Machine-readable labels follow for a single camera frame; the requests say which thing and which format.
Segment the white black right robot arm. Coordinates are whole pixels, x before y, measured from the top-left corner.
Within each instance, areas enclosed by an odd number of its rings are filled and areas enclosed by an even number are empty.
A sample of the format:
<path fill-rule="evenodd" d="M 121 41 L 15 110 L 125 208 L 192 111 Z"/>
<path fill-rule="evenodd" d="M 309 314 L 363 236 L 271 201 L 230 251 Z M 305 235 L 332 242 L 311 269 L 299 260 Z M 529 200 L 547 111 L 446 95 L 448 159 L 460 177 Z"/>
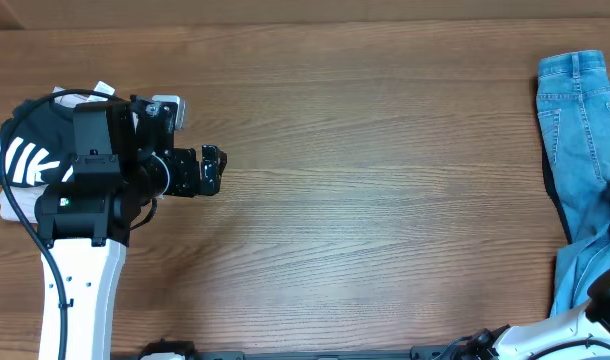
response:
<path fill-rule="evenodd" d="M 610 269 L 583 304 L 527 326 L 504 326 L 457 341 L 449 359 L 610 359 Z"/>

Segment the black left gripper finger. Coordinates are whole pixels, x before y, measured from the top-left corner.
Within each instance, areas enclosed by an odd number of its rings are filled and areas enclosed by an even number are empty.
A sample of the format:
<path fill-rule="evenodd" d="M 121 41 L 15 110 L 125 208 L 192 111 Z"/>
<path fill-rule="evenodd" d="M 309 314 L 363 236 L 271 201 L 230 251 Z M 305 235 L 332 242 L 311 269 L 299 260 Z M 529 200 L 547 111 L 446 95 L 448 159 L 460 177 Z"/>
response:
<path fill-rule="evenodd" d="M 214 196 L 220 191 L 221 174 L 217 169 L 204 169 L 199 183 L 201 196 Z"/>
<path fill-rule="evenodd" d="M 204 144 L 201 147 L 202 170 L 204 173 L 223 173 L 227 165 L 227 154 L 216 145 Z"/>

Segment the blue denim jeans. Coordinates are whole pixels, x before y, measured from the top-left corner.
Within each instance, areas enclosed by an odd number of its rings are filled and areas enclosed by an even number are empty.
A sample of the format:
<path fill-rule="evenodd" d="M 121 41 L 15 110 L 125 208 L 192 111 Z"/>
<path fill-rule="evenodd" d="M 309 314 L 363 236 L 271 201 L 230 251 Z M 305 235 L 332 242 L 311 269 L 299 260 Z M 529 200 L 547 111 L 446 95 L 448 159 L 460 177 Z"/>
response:
<path fill-rule="evenodd" d="M 610 80 L 603 53 L 542 59 L 535 100 L 572 241 L 556 255 L 550 313 L 558 315 L 587 301 L 590 285 L 610 269 Z"/>

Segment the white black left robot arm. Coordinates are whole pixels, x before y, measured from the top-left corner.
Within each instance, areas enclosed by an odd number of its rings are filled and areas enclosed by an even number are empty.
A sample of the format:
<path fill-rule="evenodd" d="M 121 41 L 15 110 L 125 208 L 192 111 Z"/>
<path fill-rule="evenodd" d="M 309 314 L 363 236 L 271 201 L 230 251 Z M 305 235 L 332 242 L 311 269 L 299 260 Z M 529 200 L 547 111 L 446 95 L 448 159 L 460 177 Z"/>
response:
<path fill-rule="evenodd" d="M 177 96 L 90 102 L 73 110 L 73 174 L 49 185 L 35 214 L 42 259 L 42 359 L 107 359 L 130 234 L 162 195 L 213 196 L 227 155 L 174 145 L 184 124 Z"/>

